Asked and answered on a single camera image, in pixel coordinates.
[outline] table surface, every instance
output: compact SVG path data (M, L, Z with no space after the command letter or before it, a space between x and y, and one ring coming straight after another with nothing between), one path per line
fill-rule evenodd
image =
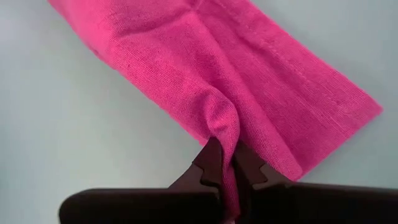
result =
M254 2L385 109L302 181L398 188L398 1ZM2 0L0 30L0 223L56 223L87 188L166 187L201 149L44 0Z

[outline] fabric fold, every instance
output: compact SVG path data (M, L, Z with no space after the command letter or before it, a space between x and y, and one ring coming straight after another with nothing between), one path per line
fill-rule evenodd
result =
M82 41L202 144L238 139L297 180L381 112L247 0L50 0Z

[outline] pink fabric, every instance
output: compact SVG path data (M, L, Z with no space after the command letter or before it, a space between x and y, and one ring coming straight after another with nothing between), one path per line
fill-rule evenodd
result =
M248 0L50 0L105 63L201 143L239 138L288 178L319 164L381 107Z

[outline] pink cloth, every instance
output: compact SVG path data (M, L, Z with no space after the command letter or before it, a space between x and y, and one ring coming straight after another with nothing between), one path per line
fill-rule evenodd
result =
M239 138L297 180L381 112L364 91L248 0L50 0L105 63L201 143L231 157Z

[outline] light blue surface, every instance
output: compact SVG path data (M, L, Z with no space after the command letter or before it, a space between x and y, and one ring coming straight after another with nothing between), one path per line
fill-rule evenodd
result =
M255 3L385 108L303 181L398 188L398 1ZM0 30L0 223L56 223L90 187L166 187L199 152L44 0L2 0Z

